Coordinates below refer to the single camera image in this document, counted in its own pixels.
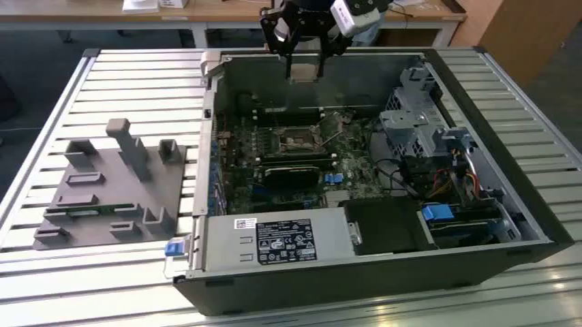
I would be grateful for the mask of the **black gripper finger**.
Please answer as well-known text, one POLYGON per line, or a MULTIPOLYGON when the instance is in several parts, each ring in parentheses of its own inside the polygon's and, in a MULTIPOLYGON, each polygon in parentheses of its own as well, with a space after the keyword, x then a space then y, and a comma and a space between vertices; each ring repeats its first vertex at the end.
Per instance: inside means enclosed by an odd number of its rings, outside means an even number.
POLYGON ((290 78, 292 53, 298 45, 298 18, 294 8, 262 8, 262 31, 271 54, 284 58, 284 78, 290 78))
POLYGON ((325 74, 326 60, 346 52, 346 49, 353 42, 353 38, 346 37, 342 34, 333 19, 320 23, 318 38, 320 45, 320 50, 318 51, 318 77, 322 77, 325 74))

